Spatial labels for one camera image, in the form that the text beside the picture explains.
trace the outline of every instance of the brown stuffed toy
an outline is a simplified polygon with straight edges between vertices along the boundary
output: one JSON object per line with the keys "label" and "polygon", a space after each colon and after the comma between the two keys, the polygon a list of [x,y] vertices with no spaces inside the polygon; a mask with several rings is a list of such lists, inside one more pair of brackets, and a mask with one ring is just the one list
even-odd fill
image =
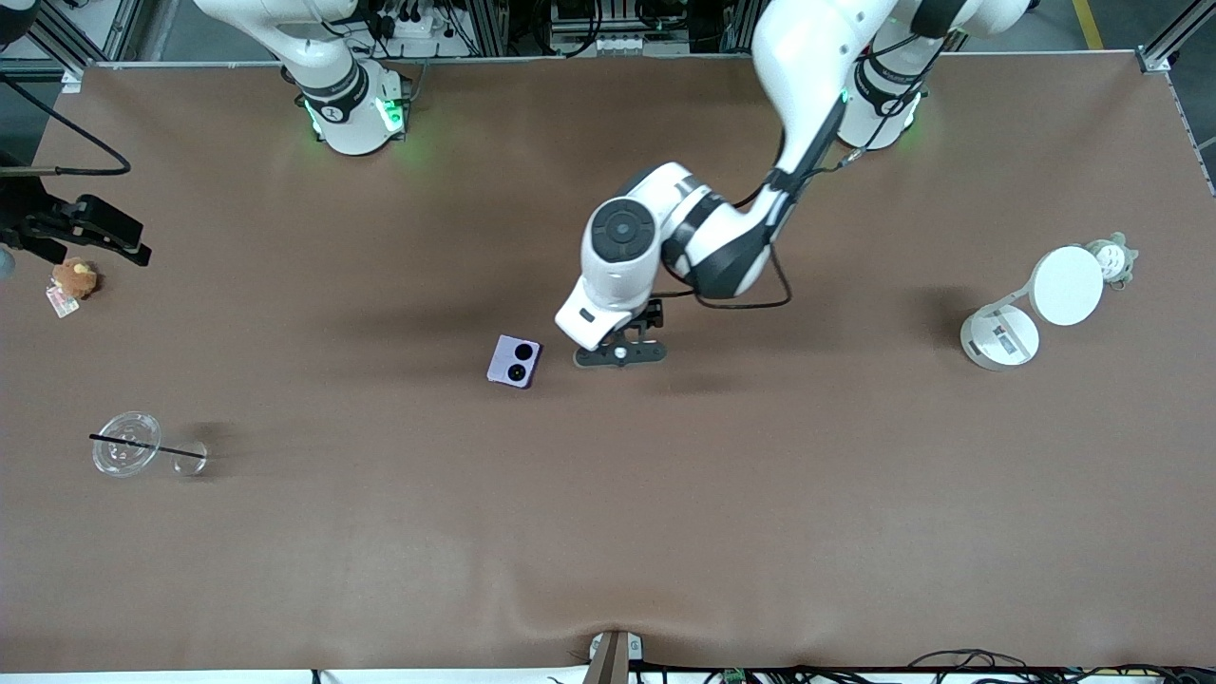
{"label": "brown stuffed toy", "polygon": [[51,269],[55,285],[68,297],[84,299],[97,288],[97,273],[84,259],[71,258]]}

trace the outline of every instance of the white desk lamp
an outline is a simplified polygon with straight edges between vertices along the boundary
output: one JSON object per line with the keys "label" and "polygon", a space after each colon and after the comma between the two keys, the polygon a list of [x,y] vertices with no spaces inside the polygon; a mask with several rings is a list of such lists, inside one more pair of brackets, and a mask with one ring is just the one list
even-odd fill
{"label": "white desk lamp", "polygon": [[1103,282],[1103,265],[1094,254],[1079,246],[1054,250],[1038,260],[1025,286],[963,321],[963,352],[987,370],[1020,366],[1038,352],[1038,329],[1013,303],[1029,296],[1038,318],[1076,325],[1098,307]]}

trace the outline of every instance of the glass base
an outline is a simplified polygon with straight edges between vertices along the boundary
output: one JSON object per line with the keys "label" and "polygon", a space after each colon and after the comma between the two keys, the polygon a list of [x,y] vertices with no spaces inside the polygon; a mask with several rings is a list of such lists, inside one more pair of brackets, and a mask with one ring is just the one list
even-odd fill
{"label": "glass base", "polygon": [[181,452],[190,452],[191,454],[198,454],[204,456],[202,459],[196,459],[193,456],[181,456],[178,454],[168,454],[173,456],[173,470],[178,475],[198,475],[203,471],[203,466],[207,465],[207,445],[202,442],[182,442],[181,444],[174,444],[174,449]]}

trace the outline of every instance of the green plush toy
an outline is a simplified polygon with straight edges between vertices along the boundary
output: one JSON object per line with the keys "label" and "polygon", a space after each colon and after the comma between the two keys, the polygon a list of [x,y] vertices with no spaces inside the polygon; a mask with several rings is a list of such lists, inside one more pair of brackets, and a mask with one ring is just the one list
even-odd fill
{"label": "green plush toy", "polygon": [[1094,240],[1085,248],[1098,259],[1102,280],[1111,287],[1122,290],[1132,281],[1132,262],[1139,256],[1139,250],[1130,248],[1122,232],[1110,234],[1110,240]]}

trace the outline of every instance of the black circular joint cap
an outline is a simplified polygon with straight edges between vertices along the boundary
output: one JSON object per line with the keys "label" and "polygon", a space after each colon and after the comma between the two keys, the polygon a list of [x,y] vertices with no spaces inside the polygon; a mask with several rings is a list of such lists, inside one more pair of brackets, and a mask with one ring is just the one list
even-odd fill
{"label": "black circular joint cap", "polygon": [[631,262],[654,242],[654,217],[637,200],[618,197],[591,217],[591,246],[608,262]]}

